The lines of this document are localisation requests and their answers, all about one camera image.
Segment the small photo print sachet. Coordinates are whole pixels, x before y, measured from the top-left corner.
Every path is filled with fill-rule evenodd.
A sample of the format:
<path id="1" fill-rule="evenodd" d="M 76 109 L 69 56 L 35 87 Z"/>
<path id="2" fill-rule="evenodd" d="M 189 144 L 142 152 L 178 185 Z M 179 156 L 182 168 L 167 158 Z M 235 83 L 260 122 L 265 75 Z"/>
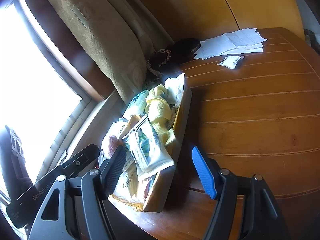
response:
<path id="1" fill-rule="evenodd" d="M 123 137 L 123 142 L 142 172 L 139 177 L 148 178 L 174 165 L 148 117 L 136 124 L 128 135 Z"/>

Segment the teal bear tissue pack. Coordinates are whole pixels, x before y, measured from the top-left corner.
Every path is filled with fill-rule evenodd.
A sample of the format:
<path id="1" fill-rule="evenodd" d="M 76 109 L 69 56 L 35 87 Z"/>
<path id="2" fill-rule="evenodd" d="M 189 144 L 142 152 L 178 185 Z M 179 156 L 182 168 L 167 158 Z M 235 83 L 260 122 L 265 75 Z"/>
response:
<path id="1" fill-rule="evenodd" d="M 130 120 L 133 115 L 142 115 L 146 107 L 146 97 L 149 95 L 148 90 L 144 90 L 137 94 L 129 103 L 123 114 L 123 118 Z"/>

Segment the yellow towel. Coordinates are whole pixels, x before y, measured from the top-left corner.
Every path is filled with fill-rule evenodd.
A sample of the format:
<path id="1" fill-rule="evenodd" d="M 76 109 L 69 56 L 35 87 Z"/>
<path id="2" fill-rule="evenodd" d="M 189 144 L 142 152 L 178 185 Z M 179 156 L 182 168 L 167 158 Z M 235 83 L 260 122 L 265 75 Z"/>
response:
<path id="1" fill-rule="evenodd" d="M 161 97 L 161 95 L 167 91 L 168 90 L 160 84 L 149 90 L 149 94 L 145 99 L 145 112 L 165 147 L 172 144 L 176 139 L 174 130 L 172 128 L 168 129 L 166 126 L 167 121 L 171 119 L 171 109 L 168 102 Z"/>

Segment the white printed plastic bag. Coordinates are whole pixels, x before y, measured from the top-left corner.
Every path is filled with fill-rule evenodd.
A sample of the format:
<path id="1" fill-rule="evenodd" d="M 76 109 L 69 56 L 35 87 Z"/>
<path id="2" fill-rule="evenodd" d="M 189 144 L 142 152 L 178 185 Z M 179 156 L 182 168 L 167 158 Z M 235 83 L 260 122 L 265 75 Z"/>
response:
<path id="1" fill-rule="evenodd" d="M 184 73 L 181 73 L 176 78 L 168 78 L 165 81 L 164 87 L 168 91 L 166 100 L 168 104 L 179 105 L 182 100 L 182 95 L 184 92 Z"/>

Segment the yellow foil packet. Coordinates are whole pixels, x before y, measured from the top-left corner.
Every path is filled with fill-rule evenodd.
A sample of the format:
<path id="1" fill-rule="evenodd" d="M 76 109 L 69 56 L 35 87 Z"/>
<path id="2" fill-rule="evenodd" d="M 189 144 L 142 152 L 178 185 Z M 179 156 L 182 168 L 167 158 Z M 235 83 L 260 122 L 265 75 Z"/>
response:
<path id="1" fill-rule="evenodd" d="M 138 181 L 136 163 L 132 156 L 127 157 L 113 195 L 130 203 L 144 203 L 149 192 L 150 181 L 151 178 Z"/>

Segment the white box with yellow tape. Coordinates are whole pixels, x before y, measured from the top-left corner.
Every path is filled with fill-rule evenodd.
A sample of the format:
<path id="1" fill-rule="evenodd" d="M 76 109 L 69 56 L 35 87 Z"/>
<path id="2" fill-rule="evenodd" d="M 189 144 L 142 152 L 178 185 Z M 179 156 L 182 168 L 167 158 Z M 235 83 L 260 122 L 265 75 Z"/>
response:
<path id="1" fill-rule="evenodd" d="M 138 212 L 160 212 L 180 155 L 191 102 L 185 74 L 138 93 L 102 140 L 98 162 L 110 159 L 117 146 L 126 153 L 112 202 Z"/>

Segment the small white wipe packet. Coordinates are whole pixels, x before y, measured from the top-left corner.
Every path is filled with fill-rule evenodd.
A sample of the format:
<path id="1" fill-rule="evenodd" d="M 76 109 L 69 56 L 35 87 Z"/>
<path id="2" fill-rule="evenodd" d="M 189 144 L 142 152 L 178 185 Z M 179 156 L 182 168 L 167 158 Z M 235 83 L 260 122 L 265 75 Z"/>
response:
<path id="1" fill-rule="evenodd" d="M 241 56 L 227 56 L 222 62 L 218 63 L 219 66 L 227 67 L 228 69 L 234 69 L 236 65 L 244 59 L 244 55 Z"/>

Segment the dark fringed cloth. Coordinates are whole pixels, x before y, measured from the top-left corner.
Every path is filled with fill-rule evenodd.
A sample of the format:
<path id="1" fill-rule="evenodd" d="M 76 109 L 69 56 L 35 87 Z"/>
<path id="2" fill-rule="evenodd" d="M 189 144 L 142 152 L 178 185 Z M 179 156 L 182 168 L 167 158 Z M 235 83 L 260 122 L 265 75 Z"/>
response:
<path id="1" fill-rule="evenodd" d="M 189 37 L 160 49 L 146 61 L 147 71 L 143 89 L 151 89 L 164 81 L 180 65 L 191 61 L 200 48 L 200 40 Z"/>

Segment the stack of white papers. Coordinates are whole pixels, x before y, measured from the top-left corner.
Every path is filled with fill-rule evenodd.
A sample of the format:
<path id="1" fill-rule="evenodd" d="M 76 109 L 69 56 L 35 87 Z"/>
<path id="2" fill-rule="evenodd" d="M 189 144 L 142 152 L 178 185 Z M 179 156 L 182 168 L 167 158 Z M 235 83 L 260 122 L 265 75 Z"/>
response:
<path id="1" fill-rule="evenodd" d="M 208 59 L 231 54 L 247 54 L 263 52 L 263 38 L 256 28 L 246 28 L 225 33 L 200 42 L 194 59 Z"/>

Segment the tan patterned curtain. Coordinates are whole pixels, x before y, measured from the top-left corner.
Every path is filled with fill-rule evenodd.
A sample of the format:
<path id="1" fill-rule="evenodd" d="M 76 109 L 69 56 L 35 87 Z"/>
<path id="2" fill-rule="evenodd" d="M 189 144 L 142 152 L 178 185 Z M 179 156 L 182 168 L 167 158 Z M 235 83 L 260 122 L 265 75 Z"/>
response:
<path id="1" fill-rule="evenodd" d="M 125 103 L 138 94 L 146 62 L 173 43 L 140 0 L 48 0 Z"/>

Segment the yellow wooden cabinet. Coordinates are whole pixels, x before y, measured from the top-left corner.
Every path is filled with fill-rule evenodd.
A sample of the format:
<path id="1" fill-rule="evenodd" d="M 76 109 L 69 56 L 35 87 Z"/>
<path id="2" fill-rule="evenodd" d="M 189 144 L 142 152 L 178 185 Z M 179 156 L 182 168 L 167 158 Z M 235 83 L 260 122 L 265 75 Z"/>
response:
<path id="1" fill-rule="evenodd" d="M 175 40 L 245 28 L 286 28 L 304 38 L 296 0 L 140 0 Z"/>

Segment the window frame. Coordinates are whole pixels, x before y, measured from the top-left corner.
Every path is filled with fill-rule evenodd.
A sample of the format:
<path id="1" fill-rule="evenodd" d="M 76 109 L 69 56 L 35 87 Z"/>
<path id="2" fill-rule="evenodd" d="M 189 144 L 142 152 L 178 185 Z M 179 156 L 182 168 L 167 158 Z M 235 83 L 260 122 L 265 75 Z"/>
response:
<path id="1" fill-rule="evenodd" d="M 64 160 L 101 145 L 119 112 L 68 67 L 95 67 L 47 0 L 1 0 L 1 191 L 15 201 Z"/>

